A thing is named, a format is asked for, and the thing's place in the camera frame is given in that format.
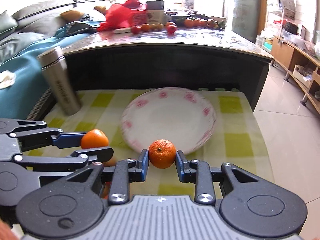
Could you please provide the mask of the red tomato on table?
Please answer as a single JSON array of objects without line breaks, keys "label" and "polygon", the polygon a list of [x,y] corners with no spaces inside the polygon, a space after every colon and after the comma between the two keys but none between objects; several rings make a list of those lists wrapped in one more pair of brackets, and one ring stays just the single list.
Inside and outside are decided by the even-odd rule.
[{"label": "red tomato on table", "polygon": [[175,24],[167,25],[166,30],[168,34],[173,35],[177,30],[177,26]]}]

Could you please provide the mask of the dark coffee table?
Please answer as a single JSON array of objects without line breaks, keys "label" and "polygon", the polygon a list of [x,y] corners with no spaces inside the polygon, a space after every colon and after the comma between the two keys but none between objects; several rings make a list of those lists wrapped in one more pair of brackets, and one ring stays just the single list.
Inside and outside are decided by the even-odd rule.
[{"label": "dark coffee table", "polygon": [[181,87],[245,94],[254,108],[272,55],[231,31],[104,31],[63,49],[75,90]]}]

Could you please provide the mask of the wooden tv cabinet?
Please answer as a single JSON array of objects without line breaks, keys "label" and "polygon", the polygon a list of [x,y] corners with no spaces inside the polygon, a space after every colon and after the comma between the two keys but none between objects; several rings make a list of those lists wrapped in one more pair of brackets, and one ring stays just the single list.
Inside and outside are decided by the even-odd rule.
[{"label": "wooden tv cabinet", "polygon": [[273,63],[285,70],[285,81],[293,79],[304,93],[300,103],[308,101],[319,112],[319,60],[279,36],[272,40]]}]

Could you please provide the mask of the red plastic bag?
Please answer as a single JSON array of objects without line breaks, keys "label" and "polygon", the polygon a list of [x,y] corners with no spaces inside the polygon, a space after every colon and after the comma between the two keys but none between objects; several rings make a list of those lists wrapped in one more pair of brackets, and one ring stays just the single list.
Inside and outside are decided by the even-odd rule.
[{"label": "red plastic bag", "polygon": [[113,3],[105,14],[105,21],[100,23],[97,31],[109,31],[142,25],[147,22],[146,4],[139,0]]}]

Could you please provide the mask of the smooth orange mandarin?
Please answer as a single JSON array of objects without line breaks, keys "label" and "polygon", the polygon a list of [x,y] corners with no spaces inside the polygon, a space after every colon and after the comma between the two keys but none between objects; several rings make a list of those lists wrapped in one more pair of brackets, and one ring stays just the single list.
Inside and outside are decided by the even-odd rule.
[{"label": "smooth orange mandarin", "polygon": [[87,132],[80,141],[82,149],[99,148],[109,146],[109,139],[99,129],[93,129]]}]

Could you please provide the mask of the white plate pink flowers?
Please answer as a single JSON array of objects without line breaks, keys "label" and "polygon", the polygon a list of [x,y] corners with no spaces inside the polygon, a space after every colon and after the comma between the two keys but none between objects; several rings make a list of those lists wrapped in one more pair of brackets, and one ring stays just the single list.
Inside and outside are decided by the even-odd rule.
[{"label": "white plate pink flowers", "polygon": [[124,141],[136,152],[158,139],[190,154],[212,136],[216,111],[200,92],[166,87],[143,93],[124,109],[120,127]]}]

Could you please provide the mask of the orange mandarin with stem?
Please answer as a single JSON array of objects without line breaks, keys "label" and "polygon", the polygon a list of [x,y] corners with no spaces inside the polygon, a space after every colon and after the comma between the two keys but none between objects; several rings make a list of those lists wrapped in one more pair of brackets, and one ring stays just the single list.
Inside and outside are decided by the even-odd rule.
[{"label": "orange mandarin with stem", "polygon": [[150,163],[156,168],[169,168],[176,160],[176,148],[166,139],[154,141],[148,149]]}]

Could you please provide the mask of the dark lidded jar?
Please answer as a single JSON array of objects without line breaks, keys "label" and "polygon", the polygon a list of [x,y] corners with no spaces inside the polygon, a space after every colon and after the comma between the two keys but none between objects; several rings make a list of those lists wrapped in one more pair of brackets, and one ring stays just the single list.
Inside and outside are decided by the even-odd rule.
[{"label": "dark lidded jar", "polygon": [[154,0],[146,2],[146,22],[148,24],[164,23],[165,12],[164,12],[164,1]]}]

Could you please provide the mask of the stainless steel thermos flask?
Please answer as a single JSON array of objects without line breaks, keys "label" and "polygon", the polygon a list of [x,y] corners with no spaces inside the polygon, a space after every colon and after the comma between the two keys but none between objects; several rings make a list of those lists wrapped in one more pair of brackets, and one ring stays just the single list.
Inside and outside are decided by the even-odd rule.
[{"label": "stainless steel thermos flask", "polygon": [[66,115],[73,115],[81,108],[80,100],[71,86],[67,63],[60,46],[50,48],[37,57],[42,74],[57,102]]}]

